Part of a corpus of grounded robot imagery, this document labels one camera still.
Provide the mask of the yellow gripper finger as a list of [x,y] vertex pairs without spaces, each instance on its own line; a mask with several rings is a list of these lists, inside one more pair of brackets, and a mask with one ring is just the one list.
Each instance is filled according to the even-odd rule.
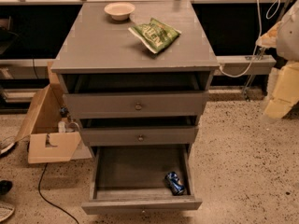
[[277,46],[278,28],[280,22],[272,26],[265,34],[259,36],[256,45],[262,48],[275,48]]
[[282,119],[298,102],[299,62],[287,61],[280,69],[272,68],[262,102],[262,121],[273,123]]

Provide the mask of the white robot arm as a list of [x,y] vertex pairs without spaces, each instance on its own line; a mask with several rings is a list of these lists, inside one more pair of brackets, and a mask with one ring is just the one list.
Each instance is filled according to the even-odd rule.
[[293,5],[256,44],[275,48],[286,64],[272,69],[268,79],[268,94],[263,102],[263,117],[282,119],[299,102],[299,6]]

